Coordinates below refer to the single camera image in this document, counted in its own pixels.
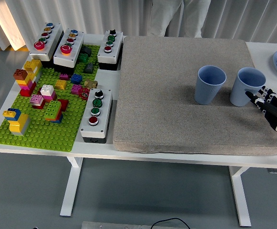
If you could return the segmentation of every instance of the white curtain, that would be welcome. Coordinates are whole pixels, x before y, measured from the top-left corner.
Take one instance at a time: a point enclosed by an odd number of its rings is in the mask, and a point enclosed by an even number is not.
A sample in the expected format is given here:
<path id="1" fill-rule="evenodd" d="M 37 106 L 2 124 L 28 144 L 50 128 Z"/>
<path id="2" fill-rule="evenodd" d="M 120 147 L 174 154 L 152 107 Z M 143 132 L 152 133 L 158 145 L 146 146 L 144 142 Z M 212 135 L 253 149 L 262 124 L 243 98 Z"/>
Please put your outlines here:
<path id="1" fill-rule="evenodd" d="M 0 47 L 32 48 L 46 22 L 84 33 L 116 29 L 145 36 L 152 0 L 0 0 Z M 166 36 L 182 36 L 180 10 Z M 212 0 L 202 28 L 205 38 L 277 43 L 277 0 Z"/>
<path id="2" fill-rule="evenodd" d="M 11 45 L 15 50 L 25 45 L 21 33 L 4 0 L 0 0 L 0 49 Z"/>

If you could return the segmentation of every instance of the blue lego brick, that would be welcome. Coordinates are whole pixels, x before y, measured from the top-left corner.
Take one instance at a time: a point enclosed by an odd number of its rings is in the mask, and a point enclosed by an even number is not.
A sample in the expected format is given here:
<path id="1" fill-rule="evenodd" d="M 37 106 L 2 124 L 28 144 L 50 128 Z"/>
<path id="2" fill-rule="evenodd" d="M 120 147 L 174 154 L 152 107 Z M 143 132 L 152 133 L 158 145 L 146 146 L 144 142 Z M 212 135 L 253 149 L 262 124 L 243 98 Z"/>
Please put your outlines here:
<path id="1" fill-rule="evenodd" d="M 14 111 L 16 113 L 14 118 L 11 117 L 5 117 L 6 120 L 8 121 L 17 121 L 21 115 L 21 111 L 19 109 L 15 109 L 15 108 L 9 108 L 8 111 Z"/>
<path id="2" fill-rule="evenodd" d="M 61 123 L 62 119 L 63 119 L 63 114 L 61 114 L 61 116 L 60 116 L 60 119 L 59 119 L 59 120 L 56 120 L 56 121 L 51 121 L 51 122 L 52 122 L 52 123 Z"/>
<path id="3" fill-rule="evenodd" d="M 78 74 L 72 75 L 72 77 L 71 77 L 71 83 L 73 83 L 73 84 L 80 84 L 81 81 L 82 81 L 82 76 L 81 75 L 78 75 Z"/>

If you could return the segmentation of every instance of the gray felt mat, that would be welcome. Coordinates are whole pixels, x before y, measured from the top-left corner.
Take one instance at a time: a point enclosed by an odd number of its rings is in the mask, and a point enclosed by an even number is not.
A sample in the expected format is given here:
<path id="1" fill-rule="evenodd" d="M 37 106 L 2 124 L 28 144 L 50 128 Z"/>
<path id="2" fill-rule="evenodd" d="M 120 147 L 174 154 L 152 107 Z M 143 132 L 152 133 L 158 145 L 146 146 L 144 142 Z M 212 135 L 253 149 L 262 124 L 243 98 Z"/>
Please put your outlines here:
<path id="1" fill-rule="evenodd" d="M 194 100 L 198 70 L 227 81 L 209 105 Z M 113 135 L 117 150 L 227 155 L 277 154 L 277 132 L 252 103 L 229 101 L 237 72 L 254 67 L 244 41 L 126 37 Z"/>

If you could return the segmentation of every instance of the green lego baseplate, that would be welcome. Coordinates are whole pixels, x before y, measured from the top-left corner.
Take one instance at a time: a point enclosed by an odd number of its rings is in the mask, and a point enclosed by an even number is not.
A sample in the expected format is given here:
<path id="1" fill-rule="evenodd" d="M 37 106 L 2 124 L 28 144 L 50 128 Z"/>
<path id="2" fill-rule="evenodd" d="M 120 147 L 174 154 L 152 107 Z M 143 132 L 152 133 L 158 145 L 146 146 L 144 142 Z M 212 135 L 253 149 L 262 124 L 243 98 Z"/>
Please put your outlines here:
<path id="1" fill-rule="evenodd" d="M 84 87 L 84 81 L 88 79 L 91 81 L 95 80 L 99 65 L 97 54 L 100 46 L 85 46 L 92 50 L 88 63 L 93 63 L 94 70 L 92 74 L 83 73 L 86 63 L 76 63 L 74 73 L 82 76 L 82 82 L 80 83 L 82 87 Z M 44 84 L 54 87 L 59 77 L 60 73 L 55 72 L 53 68 L 42 68 L 42 75 L 37 82 L 33 94 L 37 94 L 39 88 L 42 88 Z M 11 107 L 19 109 L 23 114 L 28 114 L 31 122 L 25 135 L 18 136 L 10 132 L 9 123 L 4 119 L 0 126 L 0 144 L 70 152 L 86 106 L 86 100 L 71 93 L 72 86 L 73 84 L 68 80 L 65 90 L 54 89 L 58 99 L 67 99 L 69 101 L 66 111 L 62 112 L 63 119 L 60 124 L 45 120 L 44 114 L 49 103 L 45 103 L 44 108 L 41 110 L 34 109 L 30 104 L 30 97 L 23 97 L 18 94 Z"/>

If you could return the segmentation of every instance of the person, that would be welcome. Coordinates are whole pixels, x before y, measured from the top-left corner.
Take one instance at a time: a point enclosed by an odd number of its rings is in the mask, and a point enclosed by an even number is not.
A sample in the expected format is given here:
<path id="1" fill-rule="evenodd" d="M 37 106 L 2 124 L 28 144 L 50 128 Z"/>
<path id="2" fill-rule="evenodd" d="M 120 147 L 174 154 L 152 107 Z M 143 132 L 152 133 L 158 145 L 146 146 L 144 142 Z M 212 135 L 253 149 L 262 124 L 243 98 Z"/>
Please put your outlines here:
<path id="1" fill-rule="evenodd" d="M 184 37 L 202 37 L 201 28 L 211 0 L 153 0 L 147 36 L 164 37 L 166 29 L 184 2 Z"/>

